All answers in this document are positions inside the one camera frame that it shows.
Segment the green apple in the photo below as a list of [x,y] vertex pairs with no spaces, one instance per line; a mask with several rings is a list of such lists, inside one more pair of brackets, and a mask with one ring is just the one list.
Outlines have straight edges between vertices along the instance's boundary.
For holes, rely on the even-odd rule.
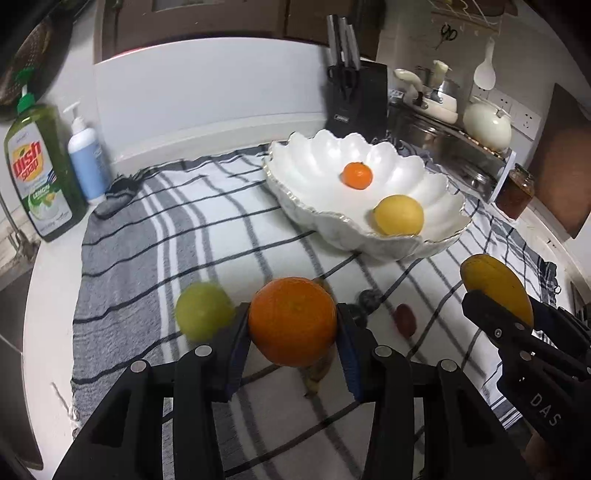
[[195,282],[177,299],[174,315],[180,332],[191,342],[204,342],[235,319],[235,306],[218,284]]

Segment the metal kitchen shelf rack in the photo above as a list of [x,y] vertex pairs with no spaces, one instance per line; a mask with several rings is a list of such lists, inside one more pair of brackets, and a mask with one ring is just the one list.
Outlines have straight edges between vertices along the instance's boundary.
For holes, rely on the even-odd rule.
[[[435,153],[431,153],[404,142],[397,142],[392,136],[390,115],[392,110],[398,109],[413,111],[415,115],[441,131],[444,135],[443,146]],[[479,144],[464,131],[417,113],[402,102],[389,105],[388,132],[399,153],[424,158],[431,168],[451,176],[469,193],[480,197],[488,204],[496,199],[509,170],[515,165],[514,152],[495,153]]]

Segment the small red fruit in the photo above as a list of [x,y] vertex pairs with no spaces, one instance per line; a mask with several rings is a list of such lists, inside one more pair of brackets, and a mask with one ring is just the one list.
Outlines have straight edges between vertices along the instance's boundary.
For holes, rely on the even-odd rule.
[[407,304],[400,304],[394,311],[394,323],[399,333],[410,339],[417,331],[417,319],[411,307]]

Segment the hanging black scissors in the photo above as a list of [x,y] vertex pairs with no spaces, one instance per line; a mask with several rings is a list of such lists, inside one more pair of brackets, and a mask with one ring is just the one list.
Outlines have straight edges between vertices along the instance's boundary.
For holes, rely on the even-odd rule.
[[444,23],[440,29],[440,40],[435,46],[438,50],[445,42],[452,42],[458,37],[458,31],[449,23]]

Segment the checkered white blue cloth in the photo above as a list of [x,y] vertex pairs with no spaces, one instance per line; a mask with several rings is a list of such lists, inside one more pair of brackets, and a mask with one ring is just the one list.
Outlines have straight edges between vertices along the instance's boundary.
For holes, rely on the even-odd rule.
[[[291,222],[266,187],[266,150],[151,167],[119,180],[91,214],[81,248],[81,286],[73,318],[74,411],[87,420],[123,370],[188,350],[174,308],[195,282],[214,282],[231,301],[252,299],[270,280],[325,278],[335,300],[367,289],[382,294],[370,317],[377,341],[414,361],[455,361],[504,427],[520,414],[497,390],[496,348],[462,313],[461,263],[485,253],[511,268],[529,295],[553,302],[556,268],[474,197],[472,222],[459,241],[423,260],[380,262],[332,248]],[[411,307],[417,331],[405,339],[394,323]],[[300,371],[249,352],[242,387],[213,408],[219,450],[230,479],[356,479],[369,443],[372,405],[356,405],[339,363],[314,398]]]

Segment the small tangerine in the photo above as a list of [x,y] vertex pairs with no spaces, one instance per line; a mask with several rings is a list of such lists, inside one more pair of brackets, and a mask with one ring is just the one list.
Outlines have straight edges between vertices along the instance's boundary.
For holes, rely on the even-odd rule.
[[373,182],[373,172],[363,162],[350,162],[342,170],[341,180],[349,188],[365,190]]

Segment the yellow mango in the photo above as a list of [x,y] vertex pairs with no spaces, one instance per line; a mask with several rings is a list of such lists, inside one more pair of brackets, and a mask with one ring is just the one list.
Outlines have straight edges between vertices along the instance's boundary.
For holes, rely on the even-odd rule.
[[534,313],[530,298],[516,274],[498,259],[477,254],[460,266],[460,275],[468,292],[482,291],[530,328]]

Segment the white scalloped ceramic bowl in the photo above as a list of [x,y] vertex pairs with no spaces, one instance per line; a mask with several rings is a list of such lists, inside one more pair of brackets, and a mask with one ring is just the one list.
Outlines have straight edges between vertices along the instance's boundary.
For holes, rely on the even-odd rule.
[[[342,170],[350,162],[363,162],[372,170],[373,182],[365,190],[342,183]],[[429,171],[417,155],[402,156],[393,144],[372,145],[356,133],[338,138],[321,130],[308,138],[294,132],[286,142],[270,144],[263,171],[267,188],[292,222],[318,232],[335,248],[380,260],[436,255],[472,222],[465,196],[452,191],[446,175]],[[422,205],[420,234],[388,236],[379,231],[373,210],[391,195],[407,195]]]

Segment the large orange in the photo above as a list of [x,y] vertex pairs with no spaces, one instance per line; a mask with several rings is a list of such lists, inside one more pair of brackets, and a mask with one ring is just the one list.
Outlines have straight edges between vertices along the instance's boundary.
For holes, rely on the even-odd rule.
[[273,364],[308,367],[335,342],[337,307],[322,286],[303,277],[270,281],[249,306],[249,334]]

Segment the dark purple plum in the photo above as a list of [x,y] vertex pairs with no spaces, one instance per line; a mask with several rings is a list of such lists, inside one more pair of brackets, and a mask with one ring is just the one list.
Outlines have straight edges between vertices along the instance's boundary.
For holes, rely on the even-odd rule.
[[358,296],[358,304],[365,315],[373,314],[382,305],[382,294],[374,289],[363,290]]

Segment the white wall power outlets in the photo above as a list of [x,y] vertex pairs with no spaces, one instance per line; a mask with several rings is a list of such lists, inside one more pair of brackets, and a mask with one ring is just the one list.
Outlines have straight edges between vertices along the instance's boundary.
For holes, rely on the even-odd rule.
[[538,113],[497,88],[484,90],[473,85],[472,94],[502,107],[511,116],[514,129],[530,140],[536,139],[541,125],[541,116]]

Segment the black knife block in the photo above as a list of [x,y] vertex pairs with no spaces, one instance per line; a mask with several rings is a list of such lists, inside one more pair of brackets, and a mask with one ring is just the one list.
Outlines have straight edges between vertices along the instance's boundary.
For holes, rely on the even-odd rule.
[[346,101],[329,82],[325,129],[338,138],[359,133],[367,143],[374,144],[387,137],[388,70],[384,64],[363,61],[359,71],[358,87],[351,101]]

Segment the stainless steel pot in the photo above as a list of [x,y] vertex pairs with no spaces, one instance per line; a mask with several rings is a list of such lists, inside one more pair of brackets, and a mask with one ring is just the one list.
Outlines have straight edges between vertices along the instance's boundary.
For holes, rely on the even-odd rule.
[[444,135],[413,111],[392,110],[390,126],[393,138],[418,149],[435,153],[443,146]]

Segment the yellow lemon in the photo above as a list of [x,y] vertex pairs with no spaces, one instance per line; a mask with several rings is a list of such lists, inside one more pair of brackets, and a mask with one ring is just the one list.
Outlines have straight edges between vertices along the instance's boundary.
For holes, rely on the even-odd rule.
[[374,208],[373,216],[377,228],[389,236],[418,235],[425,222],[422,205],[407,195],[384,198]]

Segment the cream round teapot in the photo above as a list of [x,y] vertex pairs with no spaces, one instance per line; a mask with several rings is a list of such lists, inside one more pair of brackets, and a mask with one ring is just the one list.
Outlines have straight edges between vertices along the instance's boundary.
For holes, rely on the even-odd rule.
[[467,134],[484,147],[505,151],[512,139],[511,116],[496,104],[473,96],[463,115]]

